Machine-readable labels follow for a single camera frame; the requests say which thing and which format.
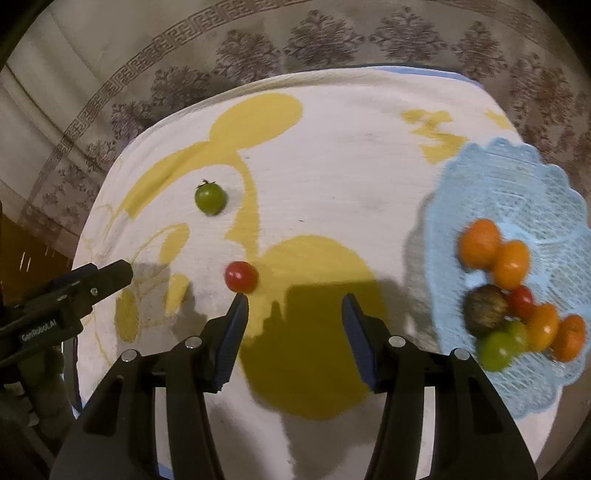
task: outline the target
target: blue gripper pad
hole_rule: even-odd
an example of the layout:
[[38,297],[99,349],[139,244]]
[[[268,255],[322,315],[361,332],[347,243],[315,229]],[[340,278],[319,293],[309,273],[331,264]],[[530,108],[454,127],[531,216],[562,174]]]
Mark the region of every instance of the blue gripper pad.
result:
[[343,297],[342,317],[345,333],[349,339],[351,350],[353,350],[361,380],[370,390],[376,390],[379,385],[378,367],[374,349],[370,343],[366,325],[364,325],[367,323],[367,318],[352,293]]
[[226,328],[215,352],[216,369],[213,385],[218,390],[221,390],[222,386],[230,380],[248,322],[248,299],[244,295],[236,295],[225,316],[225,322]]

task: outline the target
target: yellow cartoon print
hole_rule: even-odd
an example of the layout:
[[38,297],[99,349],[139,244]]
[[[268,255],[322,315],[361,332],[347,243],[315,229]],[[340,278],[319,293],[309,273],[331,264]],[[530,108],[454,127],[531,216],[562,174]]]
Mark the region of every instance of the yellow cartoon print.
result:
[[513,127],[513,124],[509,122],[509,119],[506,117],[506,115],[502,113],[495,113],[492,110],[487,110],[486,112],[484,112],[484,116],[490,118],[494,123],[496,123],[496,126],[498,126],[501,130],[515,131],[515,127]]
[[[387,311],[372,271],[357,253],[333,239],[296,236],[259,253],[258,192],[237,151],[281,135],[302,114],[301,103],[283,93],[253,96],[229,108],[213,123],[208,141],[169,155],[142,175],[115,210],[107,230],[124,212],[137,218],[159,193],[190,171],[211,165],[235,168],[242,177],[244,194],[225,239],[241,245],[244,259],[259,272],[259,285],[249,295],[249,322],[239,354],[242,369],[253,391],[272,407],[311,420],[327,420],[368,394],[343,331],[342,297],[355,293],[371,316],[386,318]],[[163,264],[178,255],[189,237],[188,227],[168,228],[155,234],[167,234],[160,252]],[[189,287],[188,278],[175,275],[163,298],[167,314],[178,308]],[[137,286],[133,295],[122,293],[118,299],[120,314],[115,322],[123,341],[133,341],[142,327],[155,325],[136,320],[134,302],[146,292],[146,286]]]
[[402,118],[406,123],[411,125],[422,123],[422,126],[415,128],[411,133],[437,141],[438,144],[436,145],[420,145],[423,155],[429,163],[436,164],[454,157],[462,145],[468,140],[466,137],[439,130],[442,123],[452,121],[449,112],[427,112],[422,109],[407,110],[402,113]]

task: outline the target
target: floral pattern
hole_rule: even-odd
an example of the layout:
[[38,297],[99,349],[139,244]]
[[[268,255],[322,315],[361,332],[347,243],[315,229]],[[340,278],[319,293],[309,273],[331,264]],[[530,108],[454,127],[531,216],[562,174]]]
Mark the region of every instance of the floral pattern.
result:
[[[546,53],[540,54],[536,47],[524,47],[516,54],[514,48],[507,46],[505,37],[497,33],[500,31],[498,22],[502,21],[485,11],[480,11],[479,19],[468,29],[455,32],[447,25],[444,27],[434,16],[417,14],[418,7],[401,5],[384,17],[380,15],[373,20],[367,17],[359,21],[361,17],[353,9],[340,9],[338,13],[339,9],[334,6],[330,10],[309,10],[300,5],[301,8],[290,4],[289,11],[294,14],[290,14],[280,34],[265,29],[262,21],[265,13],[262,11],[253,15],[249,24],[246,17],[251,15],[250,7],[227,10],[227,19],[212,17],[208,7],[207,33],[199,37],[204,40],[190,41],[211,45],[216,56],[210,63],[212,69],[205,68],[205,62],[167,63],[163,66],[157,56],[145,57],[151,62],[148,68],[129,80],[125,75],[131,75],[132,69],[127,72],[121,69],[121,77],[117,77],[113,85],[122,83],[126,86],[126,82],[134,82],[134,85],[141,86],[139,78],[143,77],[144,94],[137,94],[141,88],[123,88],[113,94],[107,92],[106,103],[89,101],[77,120],[84,117],[80,124],[92,124],[94,119],[103,119],[107,113],[106,121],[94,131],[110,130],[110,133],[82,136],[86,132],[83,130],[75,137],[76,148],[85,154],[83,165],[69,160],[70,140],[64,136],[66,140],[54,150],[57,152],[56,166],[50,173],[51,178],[44,181],[34,204],[27,204],[23,210],[22,223],[39,231],[50,242],[59,236],[60,228],[80,232],[100,183],[117,156],[127,143],[167,115],[226,89],[287,70],[380,63],[384,59],[427,65],[433,62],[441,67],[461,70],[481,82],[485,89],[492,87],[489,91],[496,93],[496,100],[507,110],[524,140],[539,149],[544,161],[564,168],[573,187],[581,194],[591,195],[589,85],[574,89],[570,83],[573,72],[563,69],[561,59],[548,48],[538,43]],[[466,9],[462,14],[471,15]],[[205,19],[205,15],[204,11],[199,18]],[[487,17],[494,18],[495,23]],[[174,38],[178,46],[188,45],[184,43],[181,24],[167,34],[177,35]],[[214,32],[214,28],[220,28],[217,32],[223,33]],[[156,43],[153,47],[154,51],[159,51],[160,46]],[[505,71],[508,85],[500,89],[498,85],[504,78],[497,77]]]
[[452,52],[462,64],[464,74],[473,80],[495,77],[507,68],[499,42],[480,21],[472,24],[458,45],[452,45]]
[[230,30],[217,53],[214,73],[240,84],[280,72],[281,52],[266,35]]
[[116,103],[111,113],[111,127],[117,140],[131,142],[141,132],[156,122],[152,117],[152,106],[146,102]]
[[355,58],[357,47],[365,42],[365,37],[355,33],[345,20],[336,20],[319,10],[308,12],[306,19],[291,33],[293,36],[284,49],[285,54],[314,67],[350,62]]
[[434,25],[415,15],[410,7],[383,18],[369,41],[386,51],[386,58],[407,63],[431,60],[447,47]]
[[530,112],[537,96],[537,89],[542,75],[542,64],[537,53],[530,53],[517,58],[511,68],[512,87],[509,97],[511,107],[516,112],[514,120],[521,124]]
[[545,124],[559,125],[566,122],[573,104],[573,94],[562,69],[544,69],[535,99]]
[[118,155],[115,140],[97,140],[89,144],[86,149],[87,172],[106,175]]
[[184,67],[158,69],[152,84],[152,105],[177,112],[208,97],[211,75]]

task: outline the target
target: green cherry tomato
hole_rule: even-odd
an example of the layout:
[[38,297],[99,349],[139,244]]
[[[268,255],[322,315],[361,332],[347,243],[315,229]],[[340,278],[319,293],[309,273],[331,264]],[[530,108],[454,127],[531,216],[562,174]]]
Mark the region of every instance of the green cherry tomato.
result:
[[225,208],[227,201],[226,192],[215,182],[204,180],[195,192],[195,205],[205,215],[219,214]]
[[516,355],[525,353],[528,350],[527,327],[523,324],[523,322],[519,322],[517,320],[509,322],[505,327],[505,331],[513,339],[513,351]]
[[478,342],[476,354],[484,370],[499,372],[508,367],[514,355],[514,342],[506,332],[492,332]]

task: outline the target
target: cherry tomato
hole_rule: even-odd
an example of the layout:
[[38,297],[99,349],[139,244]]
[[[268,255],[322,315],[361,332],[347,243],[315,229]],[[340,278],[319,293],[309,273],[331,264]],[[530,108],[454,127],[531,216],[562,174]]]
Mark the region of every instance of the cherry tomato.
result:
[[526,353],[530,342],[527,327],[522,322],[514,320],[513,322],[507,322],[505,331],[513,338],[513,351],[515,354]]
[[527,320],[534,313],[534,295],[525,285],[520,285],[507,297],[509,313],[520,319]]
[[556,338],[560,318],[551,303],[536,306],[534,313],[525,321],[531,352],[546,350]]
[[476,347],[480,366],[489,372],[499,372],[513,360],[515,343],[511,335],[497,330],[480,340]]
[[215,182],[204,180],[195,191],[195,204],[205,215],[217,215],[227,202],[226,192]]
[[569,315],[558,325],[558,334],[552,342],[552,353],[559,362],[577,358],[585,345],[587,326],[580,315]]
[[258,272],[250,263],[232,262],[226,267],[224,280],[230,290],[236,293],[250,293],[258,283]]
[[492,265],[495,284],[503,290],[515,290],[530,270],[530,250],[521,240],[502,244]]

